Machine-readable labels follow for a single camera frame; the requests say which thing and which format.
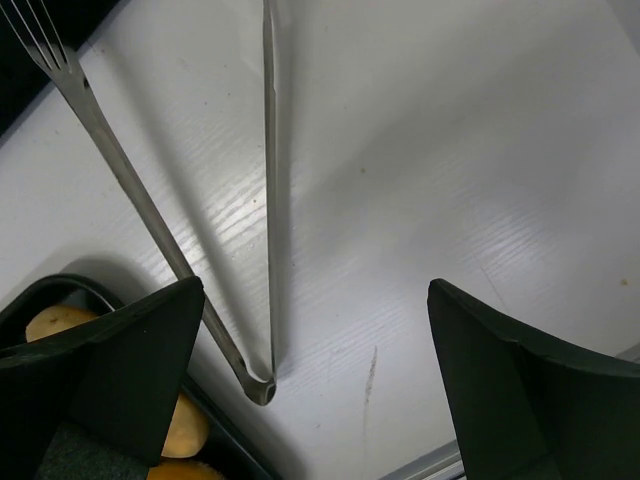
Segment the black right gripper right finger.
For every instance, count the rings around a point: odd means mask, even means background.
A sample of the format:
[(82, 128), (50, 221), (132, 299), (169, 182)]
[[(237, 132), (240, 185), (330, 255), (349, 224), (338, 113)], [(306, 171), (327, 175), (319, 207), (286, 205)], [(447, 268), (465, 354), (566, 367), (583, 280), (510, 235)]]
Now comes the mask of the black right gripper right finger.
[(469, 479), (636, 479), (639, 366), (511, 318), (443, 279), (427, 309)]

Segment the long yellow bread roll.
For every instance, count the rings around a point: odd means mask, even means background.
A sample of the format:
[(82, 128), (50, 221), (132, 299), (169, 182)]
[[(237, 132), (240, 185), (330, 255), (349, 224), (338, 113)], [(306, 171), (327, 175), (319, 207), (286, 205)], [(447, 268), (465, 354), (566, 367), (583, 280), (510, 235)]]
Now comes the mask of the long yellow bread roll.
[(25, 338), (28, 343), (75, 328), (96, 319), (92, 311), (66, 305), (48, 307), (38, 313), (26, 326)]

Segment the stainless steel serving tongs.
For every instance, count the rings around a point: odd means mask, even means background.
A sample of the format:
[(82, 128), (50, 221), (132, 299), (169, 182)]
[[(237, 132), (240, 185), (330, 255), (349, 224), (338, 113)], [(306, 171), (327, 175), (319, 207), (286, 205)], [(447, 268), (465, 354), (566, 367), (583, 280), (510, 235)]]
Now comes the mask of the stainless steel serving tongs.
[[(176, 278), (182, 280), (192, 277), (194, 271), (190, 263), (109, 125), (75, 50), (61, 40), (45, 4), (42, 1), (3, 1), (1, 12), (28, 56), (53, 82), (88, 133)], [(202, 313), (202, 321), (231, 367), (244, 394), (258, 406), (268, 405), (276, 393), (276, 324), (280, 316), (277, 273), (277, 89), (273, 15), (269, 1), (262, 3), (262, 49), (271, 376), (261, 380), (250, 373), (243, 354), (210, 300), (205, 301)]]

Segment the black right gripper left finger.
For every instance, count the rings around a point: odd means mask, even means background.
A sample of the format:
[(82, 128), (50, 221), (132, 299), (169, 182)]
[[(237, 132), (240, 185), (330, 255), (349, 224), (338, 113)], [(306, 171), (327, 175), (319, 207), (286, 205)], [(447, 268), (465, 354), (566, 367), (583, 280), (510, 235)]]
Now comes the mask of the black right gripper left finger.
[[(108, 312), (31, 342), (43, 309), (87, 291)], [(143, 479), (157, 465), (204, 305), (189, 277), (123, 306), (97, 283), (51, 275), (1, 310), (1, 475)]]

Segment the orange sesame bun with cream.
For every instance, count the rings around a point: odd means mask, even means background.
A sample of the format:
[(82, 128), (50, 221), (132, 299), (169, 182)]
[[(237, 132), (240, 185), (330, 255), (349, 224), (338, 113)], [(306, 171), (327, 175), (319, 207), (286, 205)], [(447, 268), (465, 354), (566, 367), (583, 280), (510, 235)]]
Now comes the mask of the orange sesame bun with cream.
[(202, 410), (184, 393), (176, 402), (160, 463), (152, 467), (147, 480), (222, 480), (224, 476), (204, 462), (195, 460), (210, 433)]

